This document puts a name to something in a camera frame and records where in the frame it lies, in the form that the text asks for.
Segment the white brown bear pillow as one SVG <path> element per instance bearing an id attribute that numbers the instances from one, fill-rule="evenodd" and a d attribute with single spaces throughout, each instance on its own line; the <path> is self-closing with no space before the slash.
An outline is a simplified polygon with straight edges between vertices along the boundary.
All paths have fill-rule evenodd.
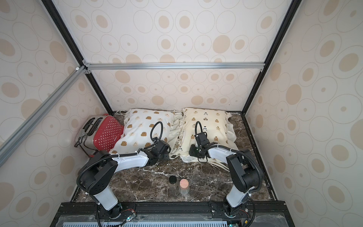
<path id="1" fill-rule="evenodd" d="M 111 154 L 128 154 L 153 144 L 160 138 L 171 147 L 170 159 L 177 157 L 180 144 L 183 114 L 160 110 L 131 109 L 124 116 L 123 136 L 109 151 Z"/>

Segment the cream teddy bear pillow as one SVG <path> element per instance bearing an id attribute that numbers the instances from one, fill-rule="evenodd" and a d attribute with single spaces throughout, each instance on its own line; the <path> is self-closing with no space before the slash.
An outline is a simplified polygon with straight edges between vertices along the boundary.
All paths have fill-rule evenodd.
<path id="1" fill-rule="evenodd" d="M 178 137 L 180 144 L 177 150 L 177 157 L 185 163 L 201 162 L 210 163 L 213 166 L 220 167 L 226 171 L 229 168 L 223 162 L 216 159 L 198 159 L 189 155 L 192 144 L 197 146 L 195 135 L 200 132 L 206 132 L 210 143 L 218 143 L 228 148 L 237 149 L 236 134 L 233 124 L 229 122 L 232 115 L 222 110 L 208 110 L 198 108 L 184 108 L 182 110 L 183 118 L 181 121 L 181 133 Z"/>

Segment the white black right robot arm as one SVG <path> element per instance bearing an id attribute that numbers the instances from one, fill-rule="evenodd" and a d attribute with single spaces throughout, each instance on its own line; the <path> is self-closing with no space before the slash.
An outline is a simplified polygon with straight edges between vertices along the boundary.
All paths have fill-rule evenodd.
<path id="1" fill-rule="evenodd" d="M 248 149 L 241 151 L 216 143 L 204 147 L 191 145 L 189 155 L 198 159 L 216 159 L 228 165 L 233 187 L 224 199 L 227 216 L 236 216 L 238 208 L 262 187 L 264 174 Z"/>

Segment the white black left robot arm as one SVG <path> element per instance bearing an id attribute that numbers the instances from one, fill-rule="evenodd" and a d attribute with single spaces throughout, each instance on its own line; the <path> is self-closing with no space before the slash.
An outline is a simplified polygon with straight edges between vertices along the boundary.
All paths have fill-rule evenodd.
<path id="1" fill-rule="evenodd" d="M 77 186 L 88 193 L 96 204 L 101 205 L 111 219 L 116 219 L 121 215 L 122 205 L 109 186 L 113 175 L 130 168 L 153 166 L 168 159 L 170 151 L 165 141 L 127 154 L 99 151 L 79 171 Z"/>

